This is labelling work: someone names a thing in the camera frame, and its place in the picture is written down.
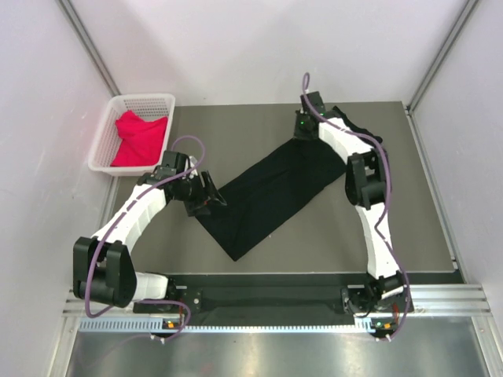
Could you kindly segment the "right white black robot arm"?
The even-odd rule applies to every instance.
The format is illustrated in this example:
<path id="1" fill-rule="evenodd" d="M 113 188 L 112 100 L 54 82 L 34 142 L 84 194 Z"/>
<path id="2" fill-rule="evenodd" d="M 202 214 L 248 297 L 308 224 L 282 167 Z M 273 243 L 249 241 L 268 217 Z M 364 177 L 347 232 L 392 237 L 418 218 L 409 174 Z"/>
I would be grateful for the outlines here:
<path id="1" fill-rule="evenodd" d="M 406 286 L 393 253 L 388 224 L 390 167 L 382 140 L 356 126 L 338 108 L 328 110 L 319 92 L 300 96 L 294 135 L 322 141 L 346 167 L 345 193 L 362 223 L 367 248 L 367 277 L 362 294 L 347 300 L 349 309 L 386 310 Z"/>

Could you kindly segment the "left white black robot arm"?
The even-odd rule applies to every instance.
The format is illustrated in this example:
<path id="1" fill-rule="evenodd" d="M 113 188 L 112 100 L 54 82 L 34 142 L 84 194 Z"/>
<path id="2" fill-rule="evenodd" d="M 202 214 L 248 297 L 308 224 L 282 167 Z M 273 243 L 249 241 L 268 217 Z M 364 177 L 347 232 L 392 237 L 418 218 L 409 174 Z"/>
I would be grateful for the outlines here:
<path id="1" fill-rule="evenodd" d="M 159 310 L 172 310 L 178 292 L 168 277 L 138 273 L 131 254 L 141 234 L 170 202 L 184 203 L 190 216 L 209 215 L 226 201 L 208 171 L 197 172 L 197 160 L 166 151 L 159 165 L 137 181 L 130 197 L 102 229 L 80 237 L 73 247 L 73 293 L 76 298 L 123 308 L 151 300 Z"/>

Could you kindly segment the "black t-shirt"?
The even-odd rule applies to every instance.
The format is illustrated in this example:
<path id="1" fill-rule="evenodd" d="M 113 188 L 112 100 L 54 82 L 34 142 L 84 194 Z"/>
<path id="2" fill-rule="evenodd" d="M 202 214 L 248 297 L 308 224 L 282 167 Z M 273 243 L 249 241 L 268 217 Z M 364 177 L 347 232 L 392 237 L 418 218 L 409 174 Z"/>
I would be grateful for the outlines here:
<path id="1" fill-rule="evenodd" d="M 197 221 L 234 261 L 302 210 L 346 173 L 347 160 L 321 140 L 292 138 L 218 191 Z"/>

